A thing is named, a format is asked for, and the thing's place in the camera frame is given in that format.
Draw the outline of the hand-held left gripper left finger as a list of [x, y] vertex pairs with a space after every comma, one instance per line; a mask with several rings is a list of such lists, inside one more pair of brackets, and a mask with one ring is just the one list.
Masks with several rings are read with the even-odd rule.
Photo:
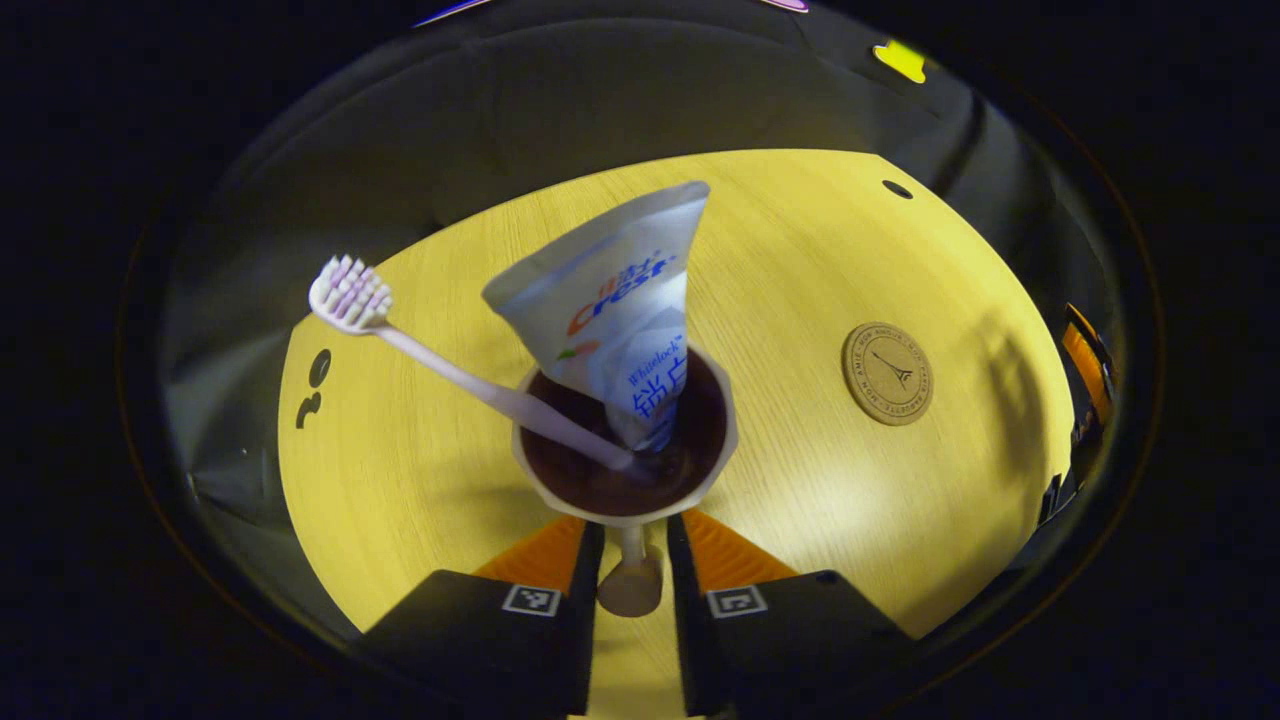
[[582, 716], [604, 538], [563, 515], [474, 571], [436, 570], [360, 647], [467, 717]]

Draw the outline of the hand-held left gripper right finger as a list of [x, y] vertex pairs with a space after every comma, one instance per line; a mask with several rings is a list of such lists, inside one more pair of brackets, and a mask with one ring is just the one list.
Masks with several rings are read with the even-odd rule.
[[685, 712], [854, 717], [916, 642], [832, 569], [800, 573], [696, 509], [667, 521]]

